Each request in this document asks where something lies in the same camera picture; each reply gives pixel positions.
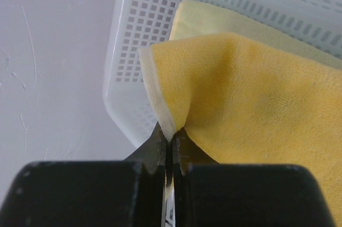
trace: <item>white plastic basket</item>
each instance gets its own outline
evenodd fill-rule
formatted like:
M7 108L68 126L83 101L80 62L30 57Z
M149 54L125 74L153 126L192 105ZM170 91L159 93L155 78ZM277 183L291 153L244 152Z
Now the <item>white plastic basket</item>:
M137 50L168 40L181 0L116 0L105 69L111 118L136 146L156 117L144 89ZM331 55L342 55L342 0L197 0L234 10Z

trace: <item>towel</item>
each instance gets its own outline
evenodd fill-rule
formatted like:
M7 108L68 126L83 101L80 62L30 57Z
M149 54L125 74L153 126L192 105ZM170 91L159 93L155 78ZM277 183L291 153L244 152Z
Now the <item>towel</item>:
M234 32L270 47L342 69L342 60L296 40L279 30L232 10L191 0L180 2L174 18L170 40L220 32Z
M168 140L185 127L219 163L307 167L342 224L342 71L234 33L139 52Z

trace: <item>towel edge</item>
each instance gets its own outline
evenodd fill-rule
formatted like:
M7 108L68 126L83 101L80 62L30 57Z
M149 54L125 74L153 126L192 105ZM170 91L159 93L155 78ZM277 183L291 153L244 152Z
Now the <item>towel edge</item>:
M152 48L141 48L138 52L147 96L165 138L170 141L176 133L176 125L161 91Z

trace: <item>white table surface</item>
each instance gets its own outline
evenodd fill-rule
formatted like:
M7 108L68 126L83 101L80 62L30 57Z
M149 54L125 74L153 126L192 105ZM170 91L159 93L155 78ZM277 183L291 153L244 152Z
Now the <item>white table surface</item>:
M123 159L102 98L115 0L0 0L0 202L36 160Z

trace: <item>yellow towel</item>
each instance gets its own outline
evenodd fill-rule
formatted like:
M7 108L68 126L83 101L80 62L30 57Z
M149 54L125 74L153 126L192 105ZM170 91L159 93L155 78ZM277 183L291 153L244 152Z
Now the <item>yellow towel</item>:
M179 4L170 40L220 32L234 32L273 48L342 69L342 60L296 40L279 30L232 10L196 1L183 0Z
M292 163L317 178L342 224L342 71L234 33L140 50L168 139L185 127L220 163Z

